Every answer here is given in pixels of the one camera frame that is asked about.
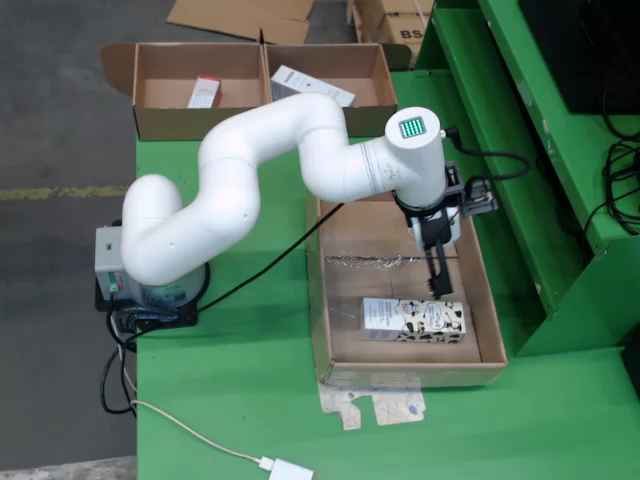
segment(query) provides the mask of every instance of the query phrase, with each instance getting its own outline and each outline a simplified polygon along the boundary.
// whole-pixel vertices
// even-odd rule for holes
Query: cow print carton
[[[460,343],[466,333],[461,302],[363,298],[362,340]]]

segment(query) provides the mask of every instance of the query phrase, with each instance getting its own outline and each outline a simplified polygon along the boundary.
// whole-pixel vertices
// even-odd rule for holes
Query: concrete floor
[[[166,24],[172,4],[0,0],[0,471],[135,453],[134,419],[98,400],[113,344],[93,309],[95,228],[119,218],[135,166],[130,99],[98,53],[238,41]],[[310,22],[308,43],[355,41],[344,1],[317,0]]]

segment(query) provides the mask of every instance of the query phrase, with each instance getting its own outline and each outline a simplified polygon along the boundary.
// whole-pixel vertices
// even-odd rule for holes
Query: green workbench
[[[426,106],[443,125],[472,131],[450,71],[394,73],[393,81],[400,107]],[[472,135],[465,143],[478,146]],[[198,146],[138,142],[137,173],[166,175],[189,202],[198,185]],[[463,176],[486,171],[483,162],[445,148]],[[267,163],[259,174],[260,219],[245,240],[211,262],[202,302],[260,270],[304,232],[307,192],[297,154]],[[524,327],[538,326],[543,307],[504,210],[475,224],[513,352],[527,335]],[[425,390],[426,419],[418,423],[379,427],[371,400],[361,398],[355,404],[363,427],[345,432],[337,414],[321,411],[308,309],[301,247],[202,314],[197,326],[142,337],[139,398],[229,448],[304,465],[323,480],[640,478],[640,404],[617,349],[512,358],[488,387]],[[138,478],[268,474],[140,408]]]

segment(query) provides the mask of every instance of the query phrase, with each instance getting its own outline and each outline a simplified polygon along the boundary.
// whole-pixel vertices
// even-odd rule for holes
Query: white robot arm
[[[342,108],[314,93],[236,115],[203,140],[199,192],[186,208],[163,176],[146,175],[130,187],[124,268],[141,284],[166,285],[239,242],[260,210],[257,168],[296,148],[304,183],[320,199],[349,202],[393,190],[408,208],[439,205],[447,188],[442,137],[433,112],[411,107],[389,119],[383,137],[349,145]]]

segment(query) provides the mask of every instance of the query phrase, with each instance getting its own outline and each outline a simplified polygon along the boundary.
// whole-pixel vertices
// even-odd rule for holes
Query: small white box
[[[362,340],[460,343],[466,333],[461,302],[363,298]]]
[[[324,93],[333,98],[341,107],[349,107],[356,96],[334,87],[322,80],[300,73],[293,68],[281,65],[278,71],[271,77],[271,95],[274,100],[295,95],[296,93]]]
[[[217,77],[198,76],[187,108],[217,107],[220,103],[221,83],[222,80]]]

